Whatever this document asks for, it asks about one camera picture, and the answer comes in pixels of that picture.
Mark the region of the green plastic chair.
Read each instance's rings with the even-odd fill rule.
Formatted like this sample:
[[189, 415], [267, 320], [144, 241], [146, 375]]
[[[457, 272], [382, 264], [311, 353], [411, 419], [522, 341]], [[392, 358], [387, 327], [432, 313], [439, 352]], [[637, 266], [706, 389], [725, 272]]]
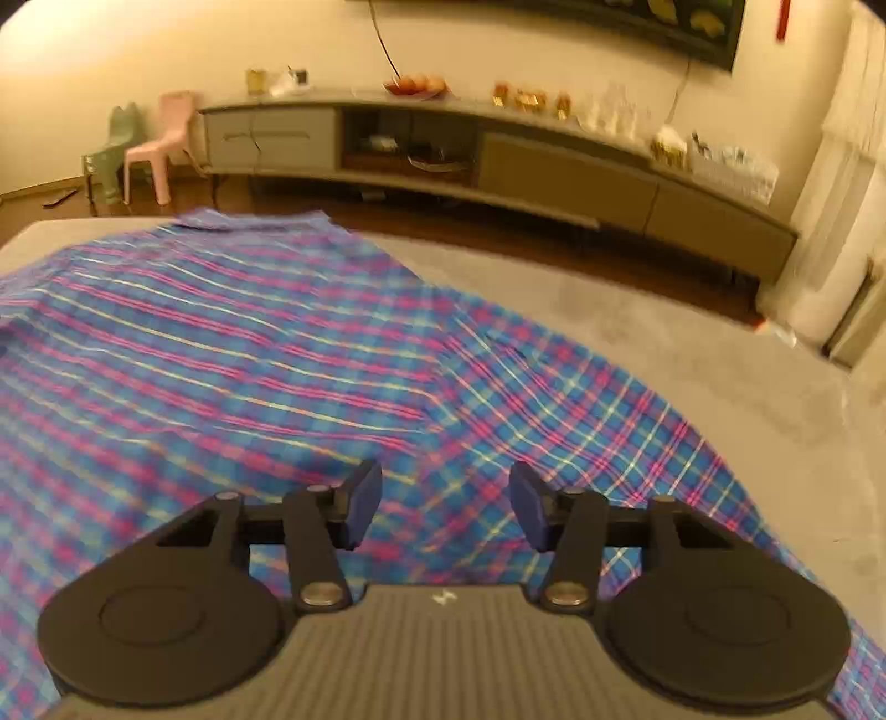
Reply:
[[104, 144], [81, 157], [90, 204], [95, 202], [91, 187], [95, 182], [101, 185], [105, 203], [111, 205], [122, 201], [119, 176], [126, 152], [146, 140], [146, 126], [137, 104], [129, 102], [126, 106], [114, 106], [108, 119], [107, 139]]

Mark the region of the white basket on cabinet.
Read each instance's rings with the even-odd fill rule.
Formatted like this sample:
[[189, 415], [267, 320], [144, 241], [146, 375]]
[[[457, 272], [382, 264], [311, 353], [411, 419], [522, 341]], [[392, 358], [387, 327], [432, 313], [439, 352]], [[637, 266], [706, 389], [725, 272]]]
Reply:
[[769, 205], [778, 184], [779, 169], [766, 157], [742, 147], [689, 144], [689, 167], [694, 176], [733, 195]]

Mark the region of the long grey TV cabinet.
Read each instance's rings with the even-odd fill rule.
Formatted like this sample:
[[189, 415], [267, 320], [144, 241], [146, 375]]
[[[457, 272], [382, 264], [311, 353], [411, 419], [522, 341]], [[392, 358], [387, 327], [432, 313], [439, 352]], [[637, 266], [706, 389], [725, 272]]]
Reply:
[[772, 284], [796, 231], [637, 144], [470, 100], [313, 91], [205, 106], [213, 177], [314, 178], [626, 231]]

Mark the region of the pink plastic chair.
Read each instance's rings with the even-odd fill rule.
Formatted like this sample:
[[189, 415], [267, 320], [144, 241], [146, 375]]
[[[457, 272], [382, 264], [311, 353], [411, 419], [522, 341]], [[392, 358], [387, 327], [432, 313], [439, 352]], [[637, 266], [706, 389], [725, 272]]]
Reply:
[[183, 153], [195, 162], [190, 150], [190, 122], [197, 112], [194, 91], [179, 90], [165, 93], [159, 99], [159, 136], [138, 146], [128, 148], [123, 163], [123, 199], [131, 202], [131, 171], [137, 163], [147, 163], [152, 172], [154, 197], [159, 205], [171, 203], [168, 161], [171, 155]]

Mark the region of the clear glassware on cabinet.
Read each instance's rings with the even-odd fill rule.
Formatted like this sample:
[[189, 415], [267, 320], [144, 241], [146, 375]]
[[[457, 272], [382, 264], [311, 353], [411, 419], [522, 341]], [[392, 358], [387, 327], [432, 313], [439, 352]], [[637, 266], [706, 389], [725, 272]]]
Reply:
[[629, 100], [624, 85], [611, 83], [601, 95], [586, 100], [578, 125], [586, 132], [633, 141], [637, 138], [637, 106]]

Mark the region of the yellow cup on cabinet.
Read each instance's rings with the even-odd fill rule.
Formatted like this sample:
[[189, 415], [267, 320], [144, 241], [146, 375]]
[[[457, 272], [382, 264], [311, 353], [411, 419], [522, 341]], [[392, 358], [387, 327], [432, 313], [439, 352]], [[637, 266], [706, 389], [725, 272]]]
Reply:
[[245, 70], [246, 93], [249, 96], [261, 96], [267, 90], [267, 70], [249, 68]]

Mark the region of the golden ornaments on cabinet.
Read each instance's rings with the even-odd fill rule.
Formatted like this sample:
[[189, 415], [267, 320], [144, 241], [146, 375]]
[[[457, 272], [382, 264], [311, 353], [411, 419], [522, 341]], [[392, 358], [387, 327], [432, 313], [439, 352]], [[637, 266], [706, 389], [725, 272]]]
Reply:
[[497, 83], [491, 100], [497, 108], [511, 108], [536, 116], [550, 114], [557, 120], [569, 120], [572, 116], [572, 99], [568, 93], [560, 93], [550, 99], [545, 91], [517, 89], [510, 84]]

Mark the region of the red fruit plate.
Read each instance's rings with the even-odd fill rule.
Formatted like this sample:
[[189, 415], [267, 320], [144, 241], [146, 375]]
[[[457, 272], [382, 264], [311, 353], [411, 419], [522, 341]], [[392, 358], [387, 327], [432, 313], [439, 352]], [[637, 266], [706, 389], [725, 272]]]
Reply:
[[449, 85], [440, 76], [399, 75], [384, 84], [384, 90], [389, 95], [405, 99], [434, 99], [445, 96]]

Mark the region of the wall mounted television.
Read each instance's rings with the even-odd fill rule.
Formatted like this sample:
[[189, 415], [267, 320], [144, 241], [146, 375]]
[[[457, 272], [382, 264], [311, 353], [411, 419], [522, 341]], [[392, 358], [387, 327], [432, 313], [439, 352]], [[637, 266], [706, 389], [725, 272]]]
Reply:
[[580, 30], [601, 30], [616, 38], [638, 40], [733, 72], [746, 3], [742, 0], [686, 2], [371, 2], [405, 15], [456, 15], [500, 23], [561, 23]]

